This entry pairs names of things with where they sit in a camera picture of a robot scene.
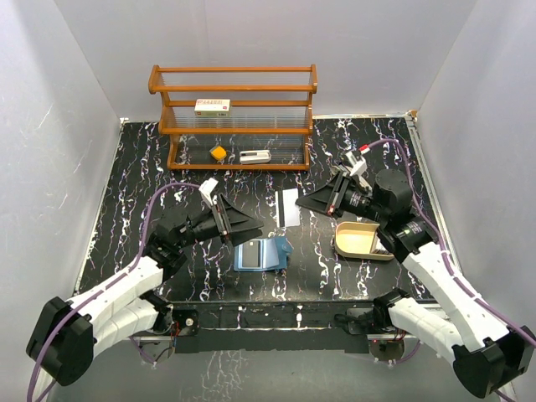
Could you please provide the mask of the blue leather card holder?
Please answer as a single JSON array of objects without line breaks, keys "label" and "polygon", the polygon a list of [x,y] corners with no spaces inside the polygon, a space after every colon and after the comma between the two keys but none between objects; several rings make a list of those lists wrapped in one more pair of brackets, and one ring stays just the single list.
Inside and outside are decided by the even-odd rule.
[{"label": "blue leather card holder", "polygon": [[242,266],[243,244],[234,248],[234,271],[236,272],[265,272],[282,271],[287,268],[288,260],[293,248],[285,236],[276,236],[264,239],[253,239],[260,241],[261,263],[260,268],[244,268]]}]

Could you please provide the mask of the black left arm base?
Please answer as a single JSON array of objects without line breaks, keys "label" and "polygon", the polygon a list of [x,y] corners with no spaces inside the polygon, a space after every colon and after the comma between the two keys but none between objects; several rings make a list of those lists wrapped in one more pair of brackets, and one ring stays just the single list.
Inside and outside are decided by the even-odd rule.
[{"label": "black left arm base", "polygon": [[135,336],[142,359],[153,366],[178,352],[180,337],[195,337],[199,330],[199,314],[191,308],[170,310],[156,321],[156,328]]}]

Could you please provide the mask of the black credit card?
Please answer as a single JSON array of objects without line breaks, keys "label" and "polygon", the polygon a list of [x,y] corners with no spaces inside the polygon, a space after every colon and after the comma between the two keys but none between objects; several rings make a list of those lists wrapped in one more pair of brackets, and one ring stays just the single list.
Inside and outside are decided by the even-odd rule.
[{"label": "black credit card", "polygon": [[244,268],[260,268],[261,247],[259,240],[251,240],[243,244],[242,266]]}]

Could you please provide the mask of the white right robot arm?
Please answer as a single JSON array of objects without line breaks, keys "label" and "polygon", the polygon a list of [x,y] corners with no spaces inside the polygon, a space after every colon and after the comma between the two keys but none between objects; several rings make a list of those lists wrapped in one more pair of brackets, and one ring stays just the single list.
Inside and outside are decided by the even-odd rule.
[{"label": "white right robot arm", "polygon": [[419,211],[414,197],[411,178],[384,169],[369,192],[340,172],[296,204],[329,217],[350,213],[378,223],[381,244],[419,279],[447,317],[429,312],[407,291],[395,288],[375,298],[371,311],[355,322],[413,334],[452,366],[470,394],[484,399],[527,371],[535,336],[493,312],[452,267],[439,230]]}]

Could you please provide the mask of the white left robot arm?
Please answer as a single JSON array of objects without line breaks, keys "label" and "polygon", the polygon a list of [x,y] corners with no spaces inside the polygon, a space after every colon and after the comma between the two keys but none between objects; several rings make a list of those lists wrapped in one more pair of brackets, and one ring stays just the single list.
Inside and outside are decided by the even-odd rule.
[{"label": "white left robot arm", "polygon": [[158,225],[143,241],[141,255],[99,285],[67,301],[57,296],[45,303],[26,347],[35,362],[31,385],[40,370],[58,384],[70,385],[99,353],[122,339],[171,328],[173,314],[153,290],[187,262],[185,248],[213,238],[236,246],[261,233],[262,222],[239,211],[223,194],[214,201],[210,210],[180,225]]}]

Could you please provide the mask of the white magnetic stripe card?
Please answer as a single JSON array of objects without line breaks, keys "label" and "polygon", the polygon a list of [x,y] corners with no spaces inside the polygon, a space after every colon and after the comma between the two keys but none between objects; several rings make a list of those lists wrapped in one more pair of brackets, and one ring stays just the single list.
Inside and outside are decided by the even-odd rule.
[{"label": "white magnetic stripe card", "polygon": [[300,209],[296,204],[298,198],[298,188],[283,189],[276,192],[276,224],[278,228],[300,225]]}]

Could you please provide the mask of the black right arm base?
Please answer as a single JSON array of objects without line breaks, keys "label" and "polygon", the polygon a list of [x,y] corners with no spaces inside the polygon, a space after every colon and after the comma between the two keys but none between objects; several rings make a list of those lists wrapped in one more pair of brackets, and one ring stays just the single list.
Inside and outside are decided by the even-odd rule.
[{"label": "black right arm base", "polygon": [[346,334],[365,336],[368,342],[368,352],[375,363],[382,363],[390,368],[412,359],[420,350],[421,343],[416,341],[414,347],[405,350],[405,338],[408,333],[395,327],[384,315],[375,309],[358,315],[346,313],[334,315],[334,324]]}]

